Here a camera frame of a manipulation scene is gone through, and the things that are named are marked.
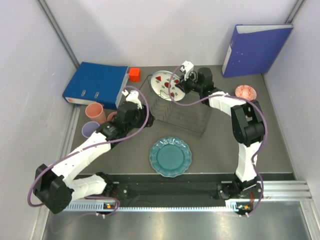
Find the pink patterned mug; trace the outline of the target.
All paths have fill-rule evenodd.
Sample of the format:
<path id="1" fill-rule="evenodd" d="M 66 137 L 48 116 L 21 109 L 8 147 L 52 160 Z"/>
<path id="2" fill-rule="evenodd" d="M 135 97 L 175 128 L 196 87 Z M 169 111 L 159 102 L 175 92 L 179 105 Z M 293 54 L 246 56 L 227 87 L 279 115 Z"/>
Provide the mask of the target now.
<path id="1" fill-rule="evenodd" d="M 117 112 L 114 111 L 114 112 L 111 112 L 108 116 L 107 116 L 107 121 L 108 122 L 113 122 L 115 120 L 115 117 L 117 115 Z"/>

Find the white plate with red fruit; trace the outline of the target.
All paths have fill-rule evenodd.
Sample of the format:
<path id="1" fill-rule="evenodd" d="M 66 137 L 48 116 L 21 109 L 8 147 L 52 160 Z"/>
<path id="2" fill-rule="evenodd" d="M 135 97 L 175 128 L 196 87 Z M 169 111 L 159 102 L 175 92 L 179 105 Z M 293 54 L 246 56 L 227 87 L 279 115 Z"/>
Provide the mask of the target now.
<path id="1" fill-rule="evenodd" d="M 160 98 L 171 102 L 173 98 L 176 102 L 181 101 L 185 97 L 185 93 L 176 87 L 176 84 L 180 82 L 180 78 L 175 74 L 172 77 L 169 90 L 169 81 L 172 72 L 166 70 L 160 70 L 155 72 L 150 79 L 151 89 Z"/>

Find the pink plastic cup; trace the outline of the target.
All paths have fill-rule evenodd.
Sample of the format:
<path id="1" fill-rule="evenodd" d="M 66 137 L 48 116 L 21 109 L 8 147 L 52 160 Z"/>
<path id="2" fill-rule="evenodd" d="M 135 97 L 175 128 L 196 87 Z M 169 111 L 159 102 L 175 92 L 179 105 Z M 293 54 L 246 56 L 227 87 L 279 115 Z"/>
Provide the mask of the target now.
<path id="1" fill-rule="evenodd" d="M 94 102 L 94 103 L 89 104 L 85 108 L 85 114 L 92 121 L 95 121 L 95 122 L 99 123 L 100 125 L 107 121 L 107 117 L 104 112 L 104 108 L 98 102 Z"/>

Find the lilac plastic cup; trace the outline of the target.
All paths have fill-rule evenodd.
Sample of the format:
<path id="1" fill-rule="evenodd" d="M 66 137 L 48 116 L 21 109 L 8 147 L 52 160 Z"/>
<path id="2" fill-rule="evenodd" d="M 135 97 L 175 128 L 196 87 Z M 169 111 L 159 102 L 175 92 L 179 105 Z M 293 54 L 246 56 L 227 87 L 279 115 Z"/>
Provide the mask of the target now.
<path id="1" fill-rule="evenodd" d="M 100 124 L 96 121 L 89 121 L 85 123 L 81 129 L 81 134 L 85 138 L 89 138 L 100 126 Z"/>

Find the blue and orange patterned bowl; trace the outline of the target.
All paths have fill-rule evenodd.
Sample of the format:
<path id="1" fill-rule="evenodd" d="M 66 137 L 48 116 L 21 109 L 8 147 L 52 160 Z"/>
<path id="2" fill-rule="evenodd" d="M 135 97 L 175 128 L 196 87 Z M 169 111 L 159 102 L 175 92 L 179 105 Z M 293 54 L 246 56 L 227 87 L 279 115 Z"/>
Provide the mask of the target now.
<path id="1" fill-rule="evenodd" d="M 257 92 L 250 85 L 246 85 L 246 84 L 239 85 L 234 92 L 235 92 L 235 96 L 239 98 L 243 98 L 249 101 L 257 99 Z"/>

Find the teal scalloped plate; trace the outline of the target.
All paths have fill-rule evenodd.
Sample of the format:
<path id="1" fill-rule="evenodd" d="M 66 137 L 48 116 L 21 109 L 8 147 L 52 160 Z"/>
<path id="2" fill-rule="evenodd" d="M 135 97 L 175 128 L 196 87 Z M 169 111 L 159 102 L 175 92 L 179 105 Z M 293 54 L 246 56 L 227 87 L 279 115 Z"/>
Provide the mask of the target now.
<path id="1" fill-rule="evenodd" d="M 165 178 L 183 175 L 192 164 L 192 152 L 178 137 L 159 139 L 149 151 L 151 167 Z"/>

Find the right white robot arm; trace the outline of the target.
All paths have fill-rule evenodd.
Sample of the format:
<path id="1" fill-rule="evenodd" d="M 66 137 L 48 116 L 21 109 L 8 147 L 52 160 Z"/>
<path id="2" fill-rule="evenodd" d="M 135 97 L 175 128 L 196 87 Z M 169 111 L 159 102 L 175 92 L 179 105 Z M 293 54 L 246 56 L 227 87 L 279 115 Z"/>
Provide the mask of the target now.
<path id="1" fill-rule="evenodd" d="M 199 102 L 230 116 L 232 133 L 238 142 L 238 164 L 234 180 L 227 185 L 218 184 L 217 191 L 219 198 L 224 200 L 235 196 L 245 198 L 261 179 L 256 164 L 268 137 L 266 119 L 259 102 L 231 96 L 216 88 L 208 67 L 194 71 L 184 63 L 176 69 L 181 76 L 175 87 L 185 94 L 198 93 Z"/>

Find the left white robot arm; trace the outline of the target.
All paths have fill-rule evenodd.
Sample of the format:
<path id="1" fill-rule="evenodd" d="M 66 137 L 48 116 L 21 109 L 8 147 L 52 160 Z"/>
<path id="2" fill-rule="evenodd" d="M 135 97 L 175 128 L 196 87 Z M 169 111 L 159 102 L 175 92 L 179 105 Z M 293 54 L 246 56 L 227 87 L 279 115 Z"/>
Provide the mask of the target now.
<path id="1" fill-rule="evenodd" d="M 86 178 L 77 178 L 77 175 L 118 143 L 129 139 L 132 130 L 151 127 L 153 121 L 147 104 L 125 101 L 114 120 L 101 124 L 69 155 L 50 166 L 40 165 L 35 171 L 31 192 L 53 214 L 62 212 L 72 201 L 91 195 L 109 198 L 114 187 L 106 174 L 98 172 Z"/>

